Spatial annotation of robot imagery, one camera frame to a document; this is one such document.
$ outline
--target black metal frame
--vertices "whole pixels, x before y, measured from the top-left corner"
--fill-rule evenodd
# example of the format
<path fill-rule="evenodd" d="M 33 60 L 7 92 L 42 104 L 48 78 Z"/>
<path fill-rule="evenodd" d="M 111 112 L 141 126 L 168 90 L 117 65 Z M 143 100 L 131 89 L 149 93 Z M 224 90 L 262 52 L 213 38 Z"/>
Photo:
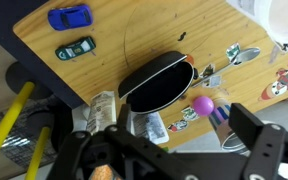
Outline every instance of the black metal frame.
<path fill-rule="evenodd" d="M 145 138 L 126 130 L 129 107 L 119 124 L 91 136 L 86 131 L 67 137 L 48 179 L 88 179 L 108 164 L 122 179 L 283 179 L 280 162 L 288 163 L 288 132 L 279 125 L 263 125 L 240 104 L 232 104 L 229 125 L 251 150 L 250 157 L 232 153 L 169 154 Z"/>
<path fill-rule="evenodd" d="M 58 98 L 75 108 L 84 101 L 13 33 L 13 26 L 18 21 L 46 2 L 47 0 L 0 0 L 0 45 Z"/>

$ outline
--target purple ball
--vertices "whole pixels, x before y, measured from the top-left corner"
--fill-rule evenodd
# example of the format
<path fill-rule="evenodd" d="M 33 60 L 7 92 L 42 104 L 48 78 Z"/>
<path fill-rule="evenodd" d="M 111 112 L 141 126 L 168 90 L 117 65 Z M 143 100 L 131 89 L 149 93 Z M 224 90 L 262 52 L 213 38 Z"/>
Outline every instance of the purple ball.
<path fill-rule="evenodd" d="M 199 116 L 208 116 L 214 110 L 214 103 L 209 97 L 201 96 L 194 100 L 193 108 Z"/>

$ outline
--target wooden table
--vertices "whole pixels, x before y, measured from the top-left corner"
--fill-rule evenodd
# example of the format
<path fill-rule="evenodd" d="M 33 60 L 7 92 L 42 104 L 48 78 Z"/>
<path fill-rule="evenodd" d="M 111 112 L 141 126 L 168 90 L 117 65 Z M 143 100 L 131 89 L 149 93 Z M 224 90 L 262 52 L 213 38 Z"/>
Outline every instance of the wooden table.
<path fill-rule="evenodd" d="M 93 25 L 62 32 L 51 28 L 47 21 L 50 9 L 82 3 L 91 7 Z M 201 95 L 239 102 L 252 112 L 288 97 L 286 92 L 271 100 L 258 100 L 266 86 L 277 79 L 276 71 L 288 68 L 288 54 L 269 64 L 274 44 L 265 31 L 223 0 L 54 0 L 22 19 L 13 30 L 86 103 L 105 90 L 115 91 L 117 97 L 117 87 L 127 75 L 170 50 L 192 55 L 194 66 L 202 71 L 209 63 L 216 64 L 216 69 L 226 66 L 225 51 L 235 42 L 242 49 L 261 49 L 256 60 L 224 72 L 220 87 L 191 88 L 185 100 L 160 111 L 165 126 L 180 120 L 180 111 Z M 184 32 L 184 40 L 178 41 Z M 94 38 L 96 55 L 88 53 L 65 62 L 56 57 L 54 51 L 59 46 L 83 36 Z M 116 102 L 119 111 L 124 101 Z M 173 148 L 211 129 L 207 118 L 201 118 L 182 132 L 169 132 L 170 141 L 162 146 Z"/>

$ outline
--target green toy car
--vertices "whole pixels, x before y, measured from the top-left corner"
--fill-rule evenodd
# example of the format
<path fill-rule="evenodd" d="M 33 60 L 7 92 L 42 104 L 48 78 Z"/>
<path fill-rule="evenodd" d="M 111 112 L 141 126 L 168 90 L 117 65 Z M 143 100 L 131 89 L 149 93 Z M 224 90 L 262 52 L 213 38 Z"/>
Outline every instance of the green toy car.
<path fill-rule="evenodd" d="M 82 38 L 69 45 L 62 46 L 55 51 L 56 56 L 66 61 L 95 49 L 96 45 L 91 37 Z"/>

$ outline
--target yellow metal rod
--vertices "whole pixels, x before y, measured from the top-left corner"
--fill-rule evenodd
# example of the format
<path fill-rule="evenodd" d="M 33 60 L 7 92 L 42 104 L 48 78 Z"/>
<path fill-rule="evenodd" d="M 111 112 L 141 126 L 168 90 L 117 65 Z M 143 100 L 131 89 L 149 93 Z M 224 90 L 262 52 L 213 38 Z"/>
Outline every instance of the yellow metal rod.
<path fill-rule="evenodd" d="M 38 138 L 30 166 L 28 167 L 25 180 L 35 180 L 38 167 L 40 165 L 45 144 L 50 135 L 51 129 L 49 127 L 43 127 L 40 137 Z"/>
<path fill-rule="evenodd" d="M 10 109 L 7 111 L 2 121 L 0 122 L 0 148 L 13 127 L 17 117 L 21 113 L 27 99 L 31 95 L 35 85 L 32 82 L 26 82 L 20 93 L 15 98 Z"/>

